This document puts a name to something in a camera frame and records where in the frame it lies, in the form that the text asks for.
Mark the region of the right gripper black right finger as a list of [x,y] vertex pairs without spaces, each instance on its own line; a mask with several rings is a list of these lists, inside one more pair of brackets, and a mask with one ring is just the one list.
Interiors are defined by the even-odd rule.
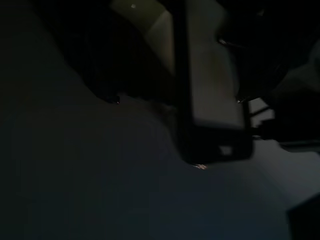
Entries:
[[275,118],[257,129],[276,140],[320,137],[320,91],[276,88],[320,41],[320,0],[219,0],[227,19],[219,42],[235,57],[239,103],[261,98]]

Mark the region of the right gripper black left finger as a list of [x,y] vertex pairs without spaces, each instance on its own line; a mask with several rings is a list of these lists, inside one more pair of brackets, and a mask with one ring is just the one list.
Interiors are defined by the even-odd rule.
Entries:
[[118,104],[120,94],[173,105],[175,79],[138,29],[111,0],[32,0],[66,62],[94,95]]

